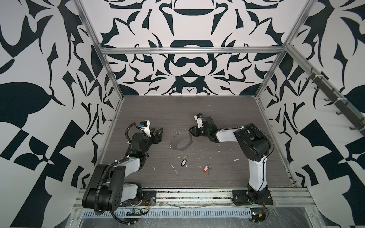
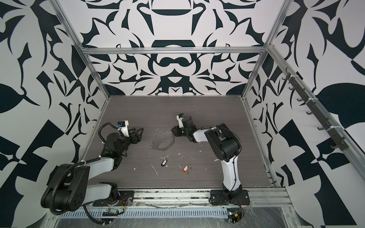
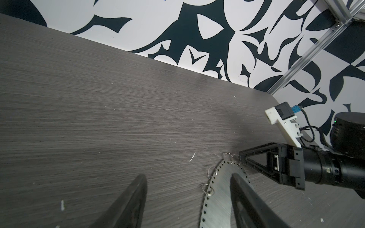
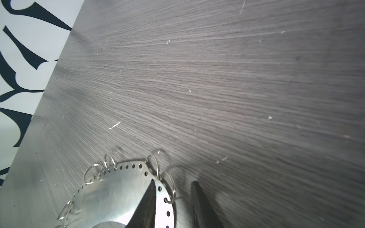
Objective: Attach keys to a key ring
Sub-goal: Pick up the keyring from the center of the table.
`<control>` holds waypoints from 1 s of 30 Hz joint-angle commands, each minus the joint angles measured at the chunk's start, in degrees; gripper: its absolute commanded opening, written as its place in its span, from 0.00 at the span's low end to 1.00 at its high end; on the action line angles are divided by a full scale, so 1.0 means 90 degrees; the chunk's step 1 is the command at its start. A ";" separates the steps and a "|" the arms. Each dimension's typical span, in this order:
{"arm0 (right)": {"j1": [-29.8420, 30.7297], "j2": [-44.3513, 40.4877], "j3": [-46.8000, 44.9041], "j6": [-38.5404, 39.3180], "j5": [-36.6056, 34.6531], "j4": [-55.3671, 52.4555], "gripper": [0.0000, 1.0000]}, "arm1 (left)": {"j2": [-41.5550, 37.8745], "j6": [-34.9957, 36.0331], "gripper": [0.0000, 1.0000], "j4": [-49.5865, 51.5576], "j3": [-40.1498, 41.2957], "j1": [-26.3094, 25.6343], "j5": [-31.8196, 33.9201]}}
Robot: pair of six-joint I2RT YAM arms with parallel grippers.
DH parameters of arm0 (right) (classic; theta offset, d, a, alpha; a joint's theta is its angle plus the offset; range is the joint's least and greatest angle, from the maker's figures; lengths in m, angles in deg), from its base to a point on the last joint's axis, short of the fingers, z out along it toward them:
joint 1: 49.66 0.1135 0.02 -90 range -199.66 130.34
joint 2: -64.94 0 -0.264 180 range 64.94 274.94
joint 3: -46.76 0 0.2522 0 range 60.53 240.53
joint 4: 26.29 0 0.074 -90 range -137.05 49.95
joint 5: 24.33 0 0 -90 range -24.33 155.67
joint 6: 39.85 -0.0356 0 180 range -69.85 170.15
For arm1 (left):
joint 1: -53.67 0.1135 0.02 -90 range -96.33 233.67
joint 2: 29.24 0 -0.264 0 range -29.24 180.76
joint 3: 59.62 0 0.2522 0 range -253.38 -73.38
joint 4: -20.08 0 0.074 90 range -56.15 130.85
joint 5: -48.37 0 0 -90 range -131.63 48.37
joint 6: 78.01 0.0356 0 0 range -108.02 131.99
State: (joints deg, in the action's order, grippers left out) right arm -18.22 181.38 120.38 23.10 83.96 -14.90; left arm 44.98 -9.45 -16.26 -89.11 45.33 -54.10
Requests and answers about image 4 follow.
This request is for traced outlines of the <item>perforated metal ring plate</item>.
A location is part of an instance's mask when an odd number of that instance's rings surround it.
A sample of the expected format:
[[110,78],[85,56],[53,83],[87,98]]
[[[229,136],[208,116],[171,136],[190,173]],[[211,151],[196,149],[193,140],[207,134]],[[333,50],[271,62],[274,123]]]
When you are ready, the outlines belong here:
[[153,180],[156,184],[156,228],[175,227],[174,197],[162,181],[160,168],[147,161],[126,161],[104,167],[101,178],[91,185],[83,183],[70,200],[74,205],[59,221],[60,228],[92,228],[103,222],[126,225]]

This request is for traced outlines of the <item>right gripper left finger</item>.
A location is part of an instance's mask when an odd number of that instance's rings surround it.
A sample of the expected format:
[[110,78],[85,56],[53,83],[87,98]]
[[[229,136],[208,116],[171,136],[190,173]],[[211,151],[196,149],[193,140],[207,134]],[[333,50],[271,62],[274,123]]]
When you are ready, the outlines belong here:
[[154,228],[156,219],[156,184],[152,180],[125,228]]

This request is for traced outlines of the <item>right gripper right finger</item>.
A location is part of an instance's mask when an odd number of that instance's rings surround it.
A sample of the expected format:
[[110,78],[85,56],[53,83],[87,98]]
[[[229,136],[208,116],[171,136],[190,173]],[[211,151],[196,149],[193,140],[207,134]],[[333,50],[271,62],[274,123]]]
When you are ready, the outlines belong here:
[[191,183],[193,228],[224,228],[199,182]]

